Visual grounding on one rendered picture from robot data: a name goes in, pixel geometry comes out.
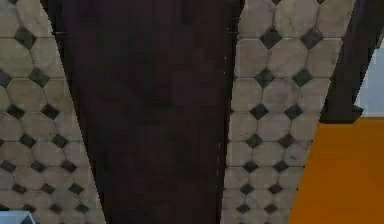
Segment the pale blue box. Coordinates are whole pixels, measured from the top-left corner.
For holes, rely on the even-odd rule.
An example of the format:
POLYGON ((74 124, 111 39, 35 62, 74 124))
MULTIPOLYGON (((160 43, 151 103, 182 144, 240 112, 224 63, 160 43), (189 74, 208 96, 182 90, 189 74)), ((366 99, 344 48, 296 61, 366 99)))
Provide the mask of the pale blue box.
POLYGON ((36 224, 29 211, 0 211, 0 224, 36 224))

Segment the dark brown room door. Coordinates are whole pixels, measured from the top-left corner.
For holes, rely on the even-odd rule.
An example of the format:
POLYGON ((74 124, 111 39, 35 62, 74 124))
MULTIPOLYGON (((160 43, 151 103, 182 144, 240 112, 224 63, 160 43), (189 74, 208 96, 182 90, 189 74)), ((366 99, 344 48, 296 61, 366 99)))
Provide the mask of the dark brown room door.
POLYGON ((40 0, 107 224, 220 224, 245 0, 40 0))

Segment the dark brown door frame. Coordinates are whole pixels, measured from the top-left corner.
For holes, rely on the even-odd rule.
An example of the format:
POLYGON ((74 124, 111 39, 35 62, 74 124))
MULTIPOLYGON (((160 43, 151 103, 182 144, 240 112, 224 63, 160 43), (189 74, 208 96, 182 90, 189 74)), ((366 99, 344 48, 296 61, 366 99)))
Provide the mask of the dark brown door frame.
POLYGON ((384 0, 356 0, 320 123, 353 124, 362 115, 355 101, 383 29, 384 0))

